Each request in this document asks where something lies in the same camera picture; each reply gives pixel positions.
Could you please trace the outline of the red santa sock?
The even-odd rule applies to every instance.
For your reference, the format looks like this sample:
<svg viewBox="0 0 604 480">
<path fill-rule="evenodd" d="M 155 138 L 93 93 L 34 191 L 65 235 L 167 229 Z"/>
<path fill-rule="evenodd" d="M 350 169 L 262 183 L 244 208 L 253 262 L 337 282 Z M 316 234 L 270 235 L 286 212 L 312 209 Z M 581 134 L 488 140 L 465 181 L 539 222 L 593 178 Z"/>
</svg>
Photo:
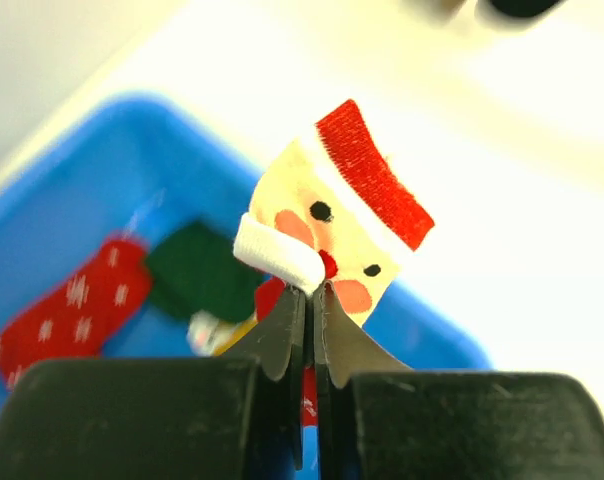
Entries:
<svg viewBox="0 0 604 480">
<path fill-rule="evenodd" d="M 254 294 L 256 321 L 286 288 L 312 295 L 330 281 L 347 316 L 363 326 L 434 225 L 348 99 L 261 176 L 233 254 L 269 277 Z"/>
</svg>

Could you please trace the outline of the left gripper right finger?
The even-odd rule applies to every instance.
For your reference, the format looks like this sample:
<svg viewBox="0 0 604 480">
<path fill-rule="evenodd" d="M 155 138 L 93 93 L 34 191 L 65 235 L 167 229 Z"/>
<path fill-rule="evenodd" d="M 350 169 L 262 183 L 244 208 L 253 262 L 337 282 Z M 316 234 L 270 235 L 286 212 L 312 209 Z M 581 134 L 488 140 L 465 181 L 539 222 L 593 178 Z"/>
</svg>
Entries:
<svg viewBox="0 0 604 480">
<path fill-rule="evenodd" d="M 323 479 L 604 479 L 604 420 L 555 373 L 416 371 L 313 298 Z"/>
</svg>

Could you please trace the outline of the red snowflake sock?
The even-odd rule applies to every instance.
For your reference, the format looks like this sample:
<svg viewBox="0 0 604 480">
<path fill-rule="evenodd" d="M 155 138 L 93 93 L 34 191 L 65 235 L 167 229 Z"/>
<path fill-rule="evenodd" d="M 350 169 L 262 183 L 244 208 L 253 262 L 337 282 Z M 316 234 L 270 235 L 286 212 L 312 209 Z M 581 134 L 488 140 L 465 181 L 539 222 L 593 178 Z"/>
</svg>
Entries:
<svg viewBox="0 0 604 480">
<path fill-rule="evenodd" d="M 152 287 L 138 242 L 113 238 L 57 289 L 0 332 L 0 377 L 12 390 L 38 362 L 92 357 L 142 307 Z"/>
</svg>

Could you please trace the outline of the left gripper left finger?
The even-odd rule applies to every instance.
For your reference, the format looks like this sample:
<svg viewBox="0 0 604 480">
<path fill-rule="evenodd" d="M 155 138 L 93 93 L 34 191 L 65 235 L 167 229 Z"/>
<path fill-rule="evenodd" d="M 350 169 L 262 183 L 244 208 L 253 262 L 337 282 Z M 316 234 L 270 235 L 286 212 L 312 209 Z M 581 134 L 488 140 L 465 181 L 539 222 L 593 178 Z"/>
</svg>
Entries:
<svg viewBox="0 0 604 480">
<path fill-rule="evenodd" d="M 0 413 L 0 479 L 291 479 L 306 299 L 219 357 L 46 361 Z"/>
</svg>

